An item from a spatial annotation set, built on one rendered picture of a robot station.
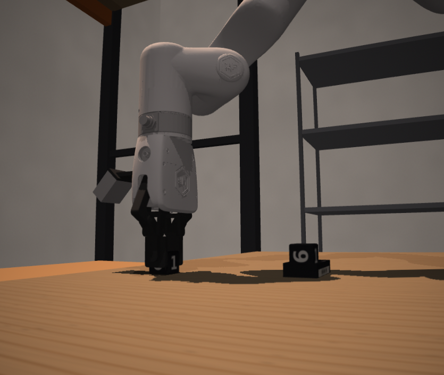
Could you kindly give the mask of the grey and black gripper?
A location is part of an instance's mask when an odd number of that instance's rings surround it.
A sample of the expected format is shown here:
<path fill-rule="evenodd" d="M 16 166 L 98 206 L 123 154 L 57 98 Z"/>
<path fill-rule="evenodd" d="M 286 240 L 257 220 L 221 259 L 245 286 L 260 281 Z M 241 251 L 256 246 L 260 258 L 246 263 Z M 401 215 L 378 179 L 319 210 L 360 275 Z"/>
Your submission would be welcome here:
<path fill-rule="evenodd" d="M 166 268 L 168 250 L 179 251 L 179 265 L 183 264 L 185 226 L 198 208 L 191 144 L 190 136 L 173 132 L 146 133 L 137 139 L 131 214 L 145 236 L 146 267 Z"/>

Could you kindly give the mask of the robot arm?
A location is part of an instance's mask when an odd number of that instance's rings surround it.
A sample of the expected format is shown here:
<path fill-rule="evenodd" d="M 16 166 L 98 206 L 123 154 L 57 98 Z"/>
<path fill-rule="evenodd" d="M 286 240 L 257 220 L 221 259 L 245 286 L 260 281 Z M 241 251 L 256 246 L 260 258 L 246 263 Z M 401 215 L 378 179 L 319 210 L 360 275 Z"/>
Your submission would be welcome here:
<path fill-rule="evenodd" d="M 171 42 L 146 47 L 140 57 L 138 136 L 173 132 L 192 138 L 192 114 L 209 115 L 238 96 L 248 84 L 249 67 L 306 1 L 243 0 L 209 46 L 218 48 Z M 132 171 L 109 168 L 93 193 L 100 202 L 120 204 L 131 188 Z"/>

